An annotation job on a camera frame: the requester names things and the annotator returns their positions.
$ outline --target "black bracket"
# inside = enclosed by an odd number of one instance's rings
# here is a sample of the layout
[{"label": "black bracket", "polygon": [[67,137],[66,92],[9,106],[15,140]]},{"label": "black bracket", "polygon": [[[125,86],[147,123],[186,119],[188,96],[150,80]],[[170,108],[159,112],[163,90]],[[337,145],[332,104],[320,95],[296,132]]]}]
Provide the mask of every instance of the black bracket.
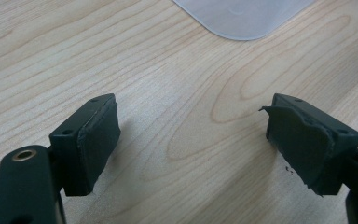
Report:
[{"label": "black bracket", "polygon": [[307,102],[275,94],[267,139],[318,195],[337,195],[342,184],[351,191],[347,214],[358,223],[358,132]]},{"label": "black bracket", "polygon": [[106,94],[51,133],[49,148],[8,153],[0,164],[0,223],[66,223],[60,190],[90,194],[119,136],[116,98]]}]

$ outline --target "light wood surface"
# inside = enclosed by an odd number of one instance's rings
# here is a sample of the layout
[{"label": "light wood surface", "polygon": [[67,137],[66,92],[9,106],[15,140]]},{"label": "light wood surface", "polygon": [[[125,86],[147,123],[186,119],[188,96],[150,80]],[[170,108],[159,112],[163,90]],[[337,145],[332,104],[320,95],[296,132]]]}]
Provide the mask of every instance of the light wood surface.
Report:
[{"label": "light wood surface", "polygon": [[231,41],[170,0],[0,0],[0,160],[89,98],[122,135],[68,223],[346,223],[265,138],[275,92],[358,131],[358,0],[320,0],[271,35]]}]

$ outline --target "wood grain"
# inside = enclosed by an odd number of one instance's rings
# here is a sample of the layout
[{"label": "wood grain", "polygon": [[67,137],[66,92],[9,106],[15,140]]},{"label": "wood grain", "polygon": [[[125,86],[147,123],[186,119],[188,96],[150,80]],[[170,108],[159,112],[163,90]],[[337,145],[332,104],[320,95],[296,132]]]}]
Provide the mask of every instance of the wood grain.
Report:
[{"label": "wood grain", "polygon": [[257,110],[281,92],[358,130],[358,1],[239,42],[169,0],[0,0],[0,159],[107,92],[122,135],[94,192],[64,197],[68,223],[347,222],[347,189],[307,189]]}]

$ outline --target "dark green plastic part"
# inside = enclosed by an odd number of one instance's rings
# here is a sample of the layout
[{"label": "dark green plastic part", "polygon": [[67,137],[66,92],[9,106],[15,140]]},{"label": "dark green plastic part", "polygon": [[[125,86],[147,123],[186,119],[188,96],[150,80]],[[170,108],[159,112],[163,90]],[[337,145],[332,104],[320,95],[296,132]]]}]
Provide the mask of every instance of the dark green plastic part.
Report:
[{"label": "dark green plastic part", "polygon": [[275,94],[267,139],[318,195],[336,195],[341,167],[358,148],[358,132],[322,110],[292,96]]}]

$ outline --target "small hole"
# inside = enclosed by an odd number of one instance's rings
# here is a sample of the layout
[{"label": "small hole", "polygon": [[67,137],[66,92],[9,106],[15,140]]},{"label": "small hole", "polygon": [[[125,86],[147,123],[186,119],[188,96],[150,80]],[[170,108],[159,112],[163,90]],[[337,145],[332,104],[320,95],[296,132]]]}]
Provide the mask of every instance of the small hole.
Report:
[{"label": "small hole", "polygon": [[23,151],[22,153],[20,153],[17,158],[24,160],[25,158],[28,158],[32,155],[32,151]]},{"label": "small hole", "polygon": [[29,224],[34,219],[30,215],[22,215],[11,220],[10,224]]},{"label": "small hole", "polygon": [[344,134],[347,134],[347,133],[348,133],[347,130],[343,130],[343,129],[338,129],[338,132],[339,132],[339,133],[344,133]]},{"label": "small hole", "polygon": [[70,134],[72,132],[72,130],[65,130],[65,131],[63,131],[62,133],[63,134]]},{"label": "small hole", "polygon": [[25,149],[23,151],[20,151],[16,153],[16,155],[13,156],[13,161],[26,161],[31,159],[34,155],[36,155],[36,151],[34,149]]}]

